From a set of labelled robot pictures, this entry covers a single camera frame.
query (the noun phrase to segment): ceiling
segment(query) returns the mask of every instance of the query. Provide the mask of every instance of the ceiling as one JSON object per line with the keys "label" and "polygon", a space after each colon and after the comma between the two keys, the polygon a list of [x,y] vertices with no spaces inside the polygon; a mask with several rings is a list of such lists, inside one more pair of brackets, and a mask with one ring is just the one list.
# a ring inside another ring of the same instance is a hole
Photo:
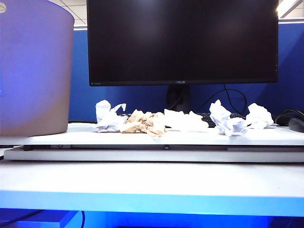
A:
{"label": "ceiling", "polygon": [[75,18],[75,26],[86,26],[86,0],[49,0],[68,10]]}
{"label": "ceiling", "polygon": [[[66,10],[68,10],[75,18],[75,27],[86,27],[86,0],[49,0],[52,1]],[[0,13],[5,11],[5,5],[0,2]],[[285,18],[303,18],[304,17],[304,3],[300,3],[293,9]]]}

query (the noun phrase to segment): computer monitor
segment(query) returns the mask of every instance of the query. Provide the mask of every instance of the computer monitor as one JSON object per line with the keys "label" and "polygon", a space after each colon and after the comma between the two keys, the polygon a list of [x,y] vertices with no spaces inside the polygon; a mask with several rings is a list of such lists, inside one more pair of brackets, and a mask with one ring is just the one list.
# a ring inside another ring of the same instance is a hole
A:
{"label": "computer monitor", "polygon": [[277,0],[88,0],[91,86],[277,81]]}

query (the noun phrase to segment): black keyboard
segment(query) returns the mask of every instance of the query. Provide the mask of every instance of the black keyboard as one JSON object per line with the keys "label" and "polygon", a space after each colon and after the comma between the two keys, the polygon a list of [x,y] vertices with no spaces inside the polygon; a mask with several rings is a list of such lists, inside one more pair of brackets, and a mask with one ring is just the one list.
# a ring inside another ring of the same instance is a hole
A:
{"label": "black keyboard", "polygon": [[[209,127],[215,127],[215,123],[211,120],[210,118],[210,114],[211,113],[196,113],[197,115],[201,115],[202,116],[202,119],[203,121],[206,121],[208,124],[209,124]],[[127,116],[128,119],[129,117],[131,116],[131,113],[123,113],[123,114],[119,114],[120,116]],[[230,118],[235,118],[235,117],[240,117],[240,118],[243,118],[245,119],[244,116],[240,115],[240,114],[237,114],[237,113],[232,113],[230,115]]]}

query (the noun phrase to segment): blue wall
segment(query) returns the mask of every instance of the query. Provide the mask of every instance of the blue wall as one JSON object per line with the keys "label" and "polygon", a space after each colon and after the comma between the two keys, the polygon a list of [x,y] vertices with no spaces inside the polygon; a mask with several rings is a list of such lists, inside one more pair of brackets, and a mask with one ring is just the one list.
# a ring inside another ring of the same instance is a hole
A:
{"label": "blue wall", "polygon": [[[69,119],[95,120],[95,104],[106,99],[112,105],[127,103],[127,113],[135,108],[146,111],[163,111],[167,107],[165,95],[167,86],[112,86],[90,87],[88,82],[87,31],[75,31],[73,53],[72,86]],[[229,84],[228,88],[238,89],[248,99],[277,114],[287,107],[304,110],[304,23],[279,25],[279,82],[271,84]],[[191,109],[207,112],[209,104],[221,99],[229,106],[225,93],[214,97],[208,105],[200,105],[223,85],[192,85],[190,90]],[[243,109],[243,97],[230,92],[233,105]]]}

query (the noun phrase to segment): trash can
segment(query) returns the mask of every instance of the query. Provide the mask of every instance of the trash can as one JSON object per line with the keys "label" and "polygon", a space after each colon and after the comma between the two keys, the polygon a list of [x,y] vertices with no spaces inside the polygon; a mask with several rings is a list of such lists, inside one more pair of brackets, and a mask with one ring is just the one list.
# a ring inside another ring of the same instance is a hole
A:
{"label": "trash can", "polygon": [[65,132],[74,18],[48,0],[0,1],[0,136]]}

